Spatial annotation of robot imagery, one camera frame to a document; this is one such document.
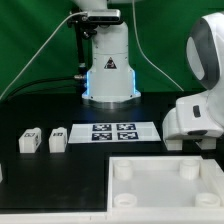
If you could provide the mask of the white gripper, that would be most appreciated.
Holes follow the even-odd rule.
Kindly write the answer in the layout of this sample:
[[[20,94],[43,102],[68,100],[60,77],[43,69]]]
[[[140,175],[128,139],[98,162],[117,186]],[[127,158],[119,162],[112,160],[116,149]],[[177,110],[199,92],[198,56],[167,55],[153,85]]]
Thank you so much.
[[[164,118],[164,140],[219,138],[224,128],[207,109],[208,92],[181,97]]]

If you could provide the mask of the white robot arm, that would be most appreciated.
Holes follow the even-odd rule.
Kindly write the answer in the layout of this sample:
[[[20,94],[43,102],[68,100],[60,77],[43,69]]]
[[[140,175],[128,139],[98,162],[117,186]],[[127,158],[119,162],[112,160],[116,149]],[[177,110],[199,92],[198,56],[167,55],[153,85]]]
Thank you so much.
[[[81,9],[78,21],[84,35],[92,39],[92,66],[86,73],[83,101],[102,108],[115,109],[140,99],[135,87],[135,71],[128,59],[128,27],[118,9],[110,9],[108,0],[72,0]],[[163,138],[218,138],[224,126],[207,109],[208,93],[177,101],[162,123]]]

